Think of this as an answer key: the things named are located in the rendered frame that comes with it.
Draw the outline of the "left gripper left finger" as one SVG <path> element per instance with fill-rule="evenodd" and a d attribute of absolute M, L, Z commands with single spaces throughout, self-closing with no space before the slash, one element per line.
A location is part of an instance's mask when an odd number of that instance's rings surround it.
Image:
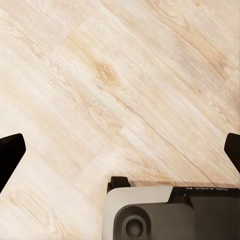
<path fill-rule="evenodd" d="M 0 138 L 0 193 L 26 153 L 22 133 Z"/>

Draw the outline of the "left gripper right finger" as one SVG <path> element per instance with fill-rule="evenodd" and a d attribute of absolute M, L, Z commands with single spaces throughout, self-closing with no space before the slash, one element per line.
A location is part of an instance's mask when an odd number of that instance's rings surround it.
<path fill-rule="evenodd" d="M 228 133 L 224 151 L 240 173 L 240 135 Z"/>

